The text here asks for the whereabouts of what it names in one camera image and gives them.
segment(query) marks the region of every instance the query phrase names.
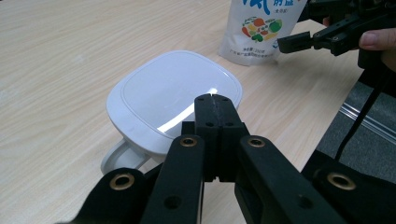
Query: food package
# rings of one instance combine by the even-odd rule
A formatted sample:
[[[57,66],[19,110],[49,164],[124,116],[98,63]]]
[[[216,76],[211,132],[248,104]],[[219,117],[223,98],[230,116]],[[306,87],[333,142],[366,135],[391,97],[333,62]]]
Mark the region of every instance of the food package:
[[[271,62],[277,39],[290,35],[306,0],[232,0],[219,55],[233,63]]]

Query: wooden table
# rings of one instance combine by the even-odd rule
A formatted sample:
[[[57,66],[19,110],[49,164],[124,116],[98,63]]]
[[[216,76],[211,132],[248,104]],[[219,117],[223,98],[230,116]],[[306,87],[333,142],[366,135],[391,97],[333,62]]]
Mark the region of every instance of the wooden table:
[[[230,63],[217,54],[230,2],[1,1],[0,223],[73,219],[102,177],[102,158],[121,140],[107,95],[174,49],[235,74],[242,121],[301,170],[361,74],[357,52],[335,58],[311,49],[277,63]],[[306,21],[294,33],[322,28]],[[232,184],[205,184],[203,223],[244,222]]]

